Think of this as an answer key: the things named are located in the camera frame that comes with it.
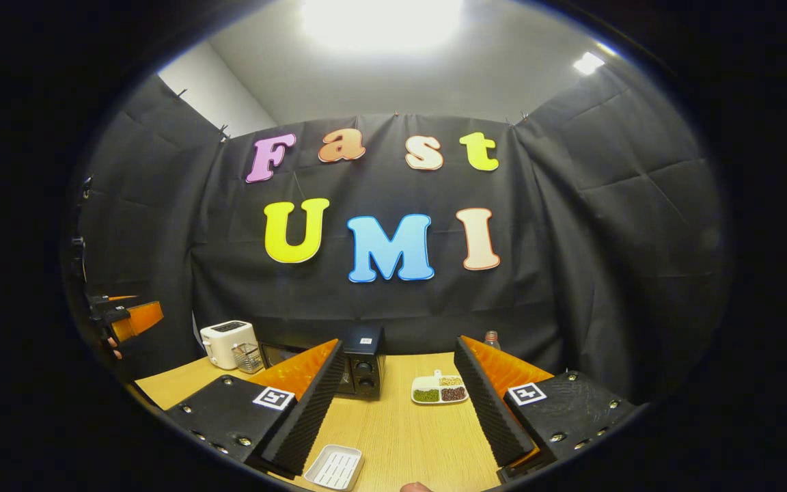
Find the table surface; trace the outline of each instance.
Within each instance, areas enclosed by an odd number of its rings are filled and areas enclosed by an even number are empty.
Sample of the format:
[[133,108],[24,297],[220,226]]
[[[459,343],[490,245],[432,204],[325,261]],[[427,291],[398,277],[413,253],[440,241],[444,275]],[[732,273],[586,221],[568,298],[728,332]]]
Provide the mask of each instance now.
[[[303,470],[328,444],[363,452],[363,469],[353,490],[397,492],[421,482],[432,490],[485,490],[499,485],[491,446],[478,424],[471,400],[447,405],[419,405],[411,399],[412,380],[459,374],[454,353],[388,355],[381,399],[334,398]],[[163,410],[187,398],[222,374],[250,381],[252,374],[222,370],[207,358],[138,380],[138,386]],[[329,492],[302,476],[285,482]]]

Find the white wall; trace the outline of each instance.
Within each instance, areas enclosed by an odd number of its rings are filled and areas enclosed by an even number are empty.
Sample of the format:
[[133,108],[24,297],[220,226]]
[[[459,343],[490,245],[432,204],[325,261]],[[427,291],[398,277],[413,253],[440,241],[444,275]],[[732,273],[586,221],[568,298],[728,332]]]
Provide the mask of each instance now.
[[224,63],[215,48],[203,41],[160,70],[160,78],[175,94],[230,137],[278,126],[263,106]]

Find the plastic bottle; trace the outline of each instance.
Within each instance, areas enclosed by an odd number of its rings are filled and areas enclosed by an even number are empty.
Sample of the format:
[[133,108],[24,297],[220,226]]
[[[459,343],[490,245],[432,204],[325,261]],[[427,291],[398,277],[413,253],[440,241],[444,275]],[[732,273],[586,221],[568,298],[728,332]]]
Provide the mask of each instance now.
[[485,345],[493,346],[494,349],[501,350],[500,342],[497,339],[497,332],[495,331],[490,331],[484,334],[484,343]]

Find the metal mesh cup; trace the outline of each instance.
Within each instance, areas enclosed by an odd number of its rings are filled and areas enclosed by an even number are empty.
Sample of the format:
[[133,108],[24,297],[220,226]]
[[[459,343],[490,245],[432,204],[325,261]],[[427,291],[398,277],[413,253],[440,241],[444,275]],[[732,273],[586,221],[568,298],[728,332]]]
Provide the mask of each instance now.
[[263,358],[260,357],[260,350],[254,343],[241,343],[232,348],[235,355],[235,364],[240,370],[247,374],[254,374],[263,368]]

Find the black foam pad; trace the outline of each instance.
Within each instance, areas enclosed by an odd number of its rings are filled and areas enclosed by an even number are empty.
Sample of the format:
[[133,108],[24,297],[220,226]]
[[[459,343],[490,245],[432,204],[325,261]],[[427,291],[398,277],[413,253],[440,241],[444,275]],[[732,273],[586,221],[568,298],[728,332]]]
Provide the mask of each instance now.
[[530,436],[512,418],[512,414],[497,396],[475,355],[460,337],[457,337],[454,350],[454,365],[469,392],[469,399],[478,416],[478,423],[481,424],[485,439],[488,439],[488,444],[491,445],[491,452],[497,466],[506,466],[533,451],[534,443],[530,440]]
[[309,384],[303,399],[300,399],[287,420],[281,424],[281,429],[263,449],[263,460],[274,466],[271,471],[285,476],[303,474],[305,460],[312,451],[327,409],[330,408],[330,402],[338,389],[344,362],[346,360],[340,340],[324,361],[312,384]]

